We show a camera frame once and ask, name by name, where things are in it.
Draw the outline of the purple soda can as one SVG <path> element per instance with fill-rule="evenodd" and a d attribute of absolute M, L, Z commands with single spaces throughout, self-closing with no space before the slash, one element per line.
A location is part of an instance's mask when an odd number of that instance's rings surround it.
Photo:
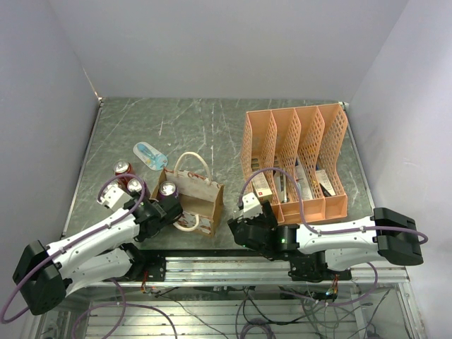
<path fill-rule="evenodd" d="M 143 199 L 149 199 L 150 198 L 150 192 L 148 190 L 147 184 L 140 183 L 137 179 L 130 179 L 127 184 L 127 191 L 128 194 L 135 199 L 138 199 L 142 193 L 144 193 Z"/>
<path fill-rule="evenodd" d="M 174 198 L 179 201 L 179 190 L 177 185 L 170 180 L 166 180 L 159 185 L 157 190 L 157 200 L 159 202 L 167 200 L 168 198 Z"/>

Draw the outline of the red soda can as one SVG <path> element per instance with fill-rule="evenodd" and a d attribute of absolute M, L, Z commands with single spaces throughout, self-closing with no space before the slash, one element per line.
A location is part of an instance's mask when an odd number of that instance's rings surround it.
<path fill-rule="evenodd" d="M 128 161 L 125 161 L 125 160 L 118 160 L 116 163 L 114 163 L 113 172 L 115 175 L 135 174 L 131 163 Z M 130 180 L 131 180 L 131 178 L 122 177 L 122 178 L 119 178 L 117 181 L 120 183 L 121 187 L 123 189 L 125 189 Z"/>

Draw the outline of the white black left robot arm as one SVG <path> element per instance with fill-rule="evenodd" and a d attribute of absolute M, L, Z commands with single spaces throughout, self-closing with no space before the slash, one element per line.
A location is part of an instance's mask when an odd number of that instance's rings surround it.
<path fill-rule="evenodd" d="M 73 236 L 27 245 L 13 274 L 28 310 L 44 314 L 70 294 L 110 278 L 137 280 L 156 264 L 136 243 L 155 237 L 182 216 L 177 198 L 132 198 L 108 218 Z"/>

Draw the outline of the brown canvas tote bag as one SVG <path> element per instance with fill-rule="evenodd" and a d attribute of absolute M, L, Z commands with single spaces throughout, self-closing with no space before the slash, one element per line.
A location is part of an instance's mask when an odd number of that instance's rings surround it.
<path fill-rule="evenodd" d="M 184 158 L 189 156 L 199 160 L 204 168 L 204 175 L 182 169 Z M 178 198 L 183 210 L 182 216 L 173 223 L 173 226 L 182 232 L 195 232 L 213 237 L 222 215 L 224 185 L 213 179 L 206 161 L 198 153 L 191 151 L 183 153 L 174 169 L 164 169 L 161 172 L 158 183 L 151 193 L 152 198 L 161 199 L 165 196 L 161 191 L 165 182 L 175 185 L 172 195 Z"/>

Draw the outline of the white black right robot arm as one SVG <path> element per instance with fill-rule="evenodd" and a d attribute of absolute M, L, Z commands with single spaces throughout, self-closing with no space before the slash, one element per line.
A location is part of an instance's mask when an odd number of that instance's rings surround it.
<path fill-rule="evenodd" d="M 388 208 L 372 215 L 335 224 L 278 225 L 269 203 L 244 205 L 228 227 L 234 242 L 269 261 L 290 263 L 296 281 L 319 283 L 337 274 L 351 278 L 353 266 L 385 261 L 396 266 L 423 264 L 421 245 L 426 237 L 415 221 Z"/>

